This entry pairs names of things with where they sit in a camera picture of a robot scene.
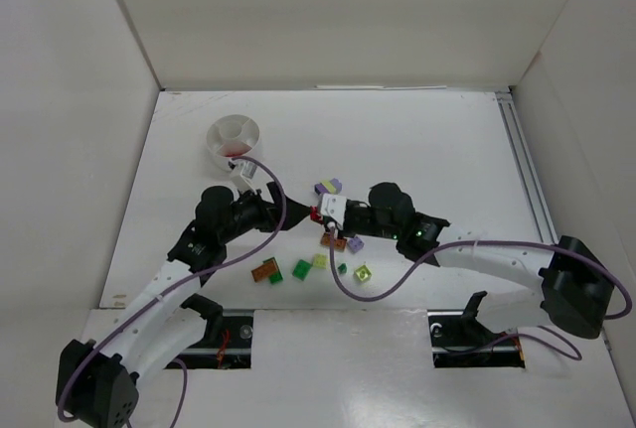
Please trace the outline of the purple and yellow lego stack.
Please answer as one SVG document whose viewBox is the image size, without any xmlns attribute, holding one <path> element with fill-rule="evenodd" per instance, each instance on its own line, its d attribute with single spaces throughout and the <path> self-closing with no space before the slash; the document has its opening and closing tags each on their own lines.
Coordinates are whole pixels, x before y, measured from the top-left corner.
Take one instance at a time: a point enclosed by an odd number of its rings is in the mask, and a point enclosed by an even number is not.
<svg viewBox="0 0 636 428">
<path fill-rule="evenodd" d="M 317 196 L 323 194 L 339 195 L 342 192 L 343 185 L 337 178 L 322 180 L 314 185 L 314 193 Z"/>
</svg>

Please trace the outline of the red lego brick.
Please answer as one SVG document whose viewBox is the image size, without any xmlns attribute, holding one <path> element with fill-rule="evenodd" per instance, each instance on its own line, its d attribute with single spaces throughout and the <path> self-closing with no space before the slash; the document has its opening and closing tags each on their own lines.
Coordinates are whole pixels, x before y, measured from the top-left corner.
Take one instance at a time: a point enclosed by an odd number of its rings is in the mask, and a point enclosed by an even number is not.
<svg viewBox="0 0 636 428">
<path fill-rule="evenodd" d="M 310 219 L 314 222 L 318 222 L 318 223 L 322 222 L 322 216 L 317 207 L 310 208 Z"/>
</svg>

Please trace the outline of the small red lego piece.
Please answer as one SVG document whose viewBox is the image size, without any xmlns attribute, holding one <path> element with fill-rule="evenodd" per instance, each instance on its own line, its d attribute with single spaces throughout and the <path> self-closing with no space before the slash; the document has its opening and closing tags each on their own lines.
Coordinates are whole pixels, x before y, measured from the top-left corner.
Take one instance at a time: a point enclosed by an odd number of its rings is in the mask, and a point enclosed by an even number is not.
<svg viewBox="0 0 636 428">
<path fill-rule="evenodd" d="M 244 148 L 239 148 L 239 147 L 226 148 L 223 151 L 224 156 L 228 158 L 240 156 L 240 155 L 243 155 L 244 153 L 246 153 L 246 150 Z"/>
</svg>

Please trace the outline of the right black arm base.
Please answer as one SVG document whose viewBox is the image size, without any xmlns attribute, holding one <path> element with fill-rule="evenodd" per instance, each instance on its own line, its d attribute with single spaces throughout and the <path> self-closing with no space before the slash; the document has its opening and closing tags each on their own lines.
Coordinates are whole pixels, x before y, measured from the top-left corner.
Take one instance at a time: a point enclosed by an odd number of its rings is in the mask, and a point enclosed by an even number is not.
<svg viewBox="0 0 636 428">
<path fill-rule="evenodd" d="M 435 368 L 526 367 L 517 338 L 496 343 L 508 333 L 493 333 L 476 320 L 486 295 L 486 291 L 474 293 L 461 310 L 427 313 Z"/>
</svg>

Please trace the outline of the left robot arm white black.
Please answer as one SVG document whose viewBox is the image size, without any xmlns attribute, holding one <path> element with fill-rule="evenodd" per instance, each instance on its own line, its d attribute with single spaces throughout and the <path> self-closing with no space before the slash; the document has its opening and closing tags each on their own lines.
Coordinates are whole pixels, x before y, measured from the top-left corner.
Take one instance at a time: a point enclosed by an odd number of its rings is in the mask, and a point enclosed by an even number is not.
<svg viewBox="0 0 636 428">
<path fill-rule="evenodd" d="M 140 384 L 175 361 L 187 347 L 213 341 L 223 307 L 200 291 L 217 271 L 232 266 L 227 245 L 255 229 L 276 236 L 309 217 L 308 206 L 270 182 L 239 196 L 224 186 L 203 191 L 194 219 L 168 252 L 158 273 L 98 341 L 70 341 L 61 352 L 58 416 L 90 427 L 122 427 L 139 400 Z"/>
</svg>

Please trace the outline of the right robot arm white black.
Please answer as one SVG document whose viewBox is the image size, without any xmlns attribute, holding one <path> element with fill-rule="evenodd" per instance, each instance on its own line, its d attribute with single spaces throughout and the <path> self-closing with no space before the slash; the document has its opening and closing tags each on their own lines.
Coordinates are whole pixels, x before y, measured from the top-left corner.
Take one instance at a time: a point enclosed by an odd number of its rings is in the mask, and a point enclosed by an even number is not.
<svg viewBox="0 0 636 428">
<path fill-rule="evenodd" d="M 366 201 L 324 198 L 322 214 L 340 234 L 391 239 L 411 262 L 475 271 L 516 285 L 497 294 L 474 293 L 463 317 L 492 332 L 550 323 L 581 339 L 599 337 L 618 282 L 579 239 L 563 236 L 546 245 L 487 240 L 448 220 L 418 212 L 397 184 L 370 189 Z"/>
</svg>

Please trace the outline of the light purple lego brick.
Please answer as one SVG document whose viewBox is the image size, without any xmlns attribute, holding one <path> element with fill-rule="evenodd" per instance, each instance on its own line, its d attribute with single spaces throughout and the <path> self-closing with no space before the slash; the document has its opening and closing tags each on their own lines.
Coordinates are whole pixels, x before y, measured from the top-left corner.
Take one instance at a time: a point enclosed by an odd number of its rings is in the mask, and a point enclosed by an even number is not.
<svg viewBox="0 0 636 428">
<path fill-rule="evenodd" d="M 364 246 L 364 242 L 357 236 L 350 237 L 347 241 L 347 247 L 352 253 L 358 253 Z"/>
</svg>

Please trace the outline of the orange lego brick right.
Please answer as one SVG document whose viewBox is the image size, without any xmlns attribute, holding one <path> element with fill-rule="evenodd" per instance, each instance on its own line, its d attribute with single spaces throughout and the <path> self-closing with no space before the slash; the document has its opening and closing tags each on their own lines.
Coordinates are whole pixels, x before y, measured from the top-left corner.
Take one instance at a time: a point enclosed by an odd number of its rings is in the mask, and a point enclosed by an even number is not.
<svg viewBox="0 0 636 428">
<path fill-rule="evenodd" d="M 344 252 L 347 248 L 348 239 L 347 238 L 332 238 L 329 232 L 325 232 L 321 239 L 320 245 L 323 247 L 329 247 L 331 244 L 334 245 L 334 250 L 338 252 Z"/>
</svg>

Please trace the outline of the orange lego brick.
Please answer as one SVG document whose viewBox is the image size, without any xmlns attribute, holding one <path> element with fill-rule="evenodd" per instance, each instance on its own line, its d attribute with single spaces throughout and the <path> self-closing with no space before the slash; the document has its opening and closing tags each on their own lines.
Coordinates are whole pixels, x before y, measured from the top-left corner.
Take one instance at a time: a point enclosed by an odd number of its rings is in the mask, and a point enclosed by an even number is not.
<svg viewBox="0 0 636 428">
<path fill-rule="evenodd" d="M 332 238 L 329 232 L 325 232 L 321 239 L 320 245 L 323 247 L 329 247 L 331 244 L 334 245 L 334 250 L 338 252 L 344 252 L 347 248 L 348 239 L 347 238 Z"/>
<path fill-rule="evenodd" d="M 251 276 L 255 283 L 261 282 L 278 272 L 278 265 L 273 259 L 263 262 L 251 270 Z"/>
</svg>

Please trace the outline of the orange lego brick left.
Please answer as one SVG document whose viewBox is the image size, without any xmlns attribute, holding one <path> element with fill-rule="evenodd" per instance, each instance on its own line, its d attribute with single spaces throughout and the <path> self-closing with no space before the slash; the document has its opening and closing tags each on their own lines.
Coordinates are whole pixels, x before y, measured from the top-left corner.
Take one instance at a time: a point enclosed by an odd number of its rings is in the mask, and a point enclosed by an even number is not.
<svg viewBox="0 0 636 428">
<path fill-rule="evenodd" d="M 251 270 L 251 276 L 255 283 L 261 282 L 278 272 L 278 265 L 273 259 L 263 262 Z"/>
</svg>

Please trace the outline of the green lego under orange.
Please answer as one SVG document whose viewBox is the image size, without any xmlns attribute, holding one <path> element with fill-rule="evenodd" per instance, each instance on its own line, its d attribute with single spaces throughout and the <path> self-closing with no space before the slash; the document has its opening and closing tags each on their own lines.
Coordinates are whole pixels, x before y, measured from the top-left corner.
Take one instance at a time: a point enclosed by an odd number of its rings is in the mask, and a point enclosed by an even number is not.
<svg viewBox="0 0 636 428">
<path fill-rule="evenodd" d="M 269 269 L 268 281 L 271 285 L 275 285 L 283 281 L 283 275 L 275 257 L 264 260 L 263 264 Z"/>
</svg>

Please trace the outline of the white round divided container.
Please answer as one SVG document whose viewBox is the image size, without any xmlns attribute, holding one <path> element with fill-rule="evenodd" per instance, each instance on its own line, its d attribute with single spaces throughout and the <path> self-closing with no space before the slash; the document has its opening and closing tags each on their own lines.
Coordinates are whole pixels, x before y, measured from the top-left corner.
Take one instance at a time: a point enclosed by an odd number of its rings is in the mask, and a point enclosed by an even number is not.
<svg viewBox="0 0 636 428">
<path fill-rule="evenodd" d="M 227 115 L 214 122 L 208 129 L 206 145 L 213 163 L 222 171 L 231 170 L 232 158 L 225 157 L 226 148 L 244 148 L 248 156 L 260 160 L 262 158 L 262 139 L 257 123 L 244 115 Z"/>
</svg>

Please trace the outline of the pale yellow lego brick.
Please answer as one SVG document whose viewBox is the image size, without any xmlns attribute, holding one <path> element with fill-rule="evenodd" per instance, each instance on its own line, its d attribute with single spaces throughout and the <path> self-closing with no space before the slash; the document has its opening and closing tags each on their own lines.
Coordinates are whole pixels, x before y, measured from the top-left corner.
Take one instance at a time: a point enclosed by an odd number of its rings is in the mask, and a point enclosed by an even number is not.
<svg viewBox="0 0 636 428">
<path fill-rule="evenodd" d="M 316 253 L 312 258 L 312 266 L 318 269 L 327 269 L 330 265 L 330 258 L 327 254 Z"/>
</svg>

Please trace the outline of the green lego brick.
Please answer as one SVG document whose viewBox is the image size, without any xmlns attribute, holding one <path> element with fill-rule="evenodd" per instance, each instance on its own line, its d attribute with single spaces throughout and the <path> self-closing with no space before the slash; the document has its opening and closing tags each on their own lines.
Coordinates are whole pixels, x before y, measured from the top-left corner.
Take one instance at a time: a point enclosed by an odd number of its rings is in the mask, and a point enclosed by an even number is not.
<svg viewBox="0 0 636 428">
<path fill-rule="evenodd" d="M 304 281 L 308 276 L 312 264 L 303 259 L 299 259 L 292 270 L 292 276 L 300 281 Z"/>
</svg>

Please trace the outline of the aluminium rail right edge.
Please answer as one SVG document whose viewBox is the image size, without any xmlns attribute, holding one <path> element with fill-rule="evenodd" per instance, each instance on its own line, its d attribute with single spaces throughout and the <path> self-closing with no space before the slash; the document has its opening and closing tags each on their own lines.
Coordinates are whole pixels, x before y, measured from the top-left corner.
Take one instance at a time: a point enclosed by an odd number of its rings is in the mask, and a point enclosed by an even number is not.
<svg viewBox="0 0 636 428">
<path fill-rule="evenodd" d="M 557 231 L 524 135 L 513 95 L 510 91 L 497 91 L 495 97 L 539 238 L 543 243 L 558 243 Z"/>
</svg>

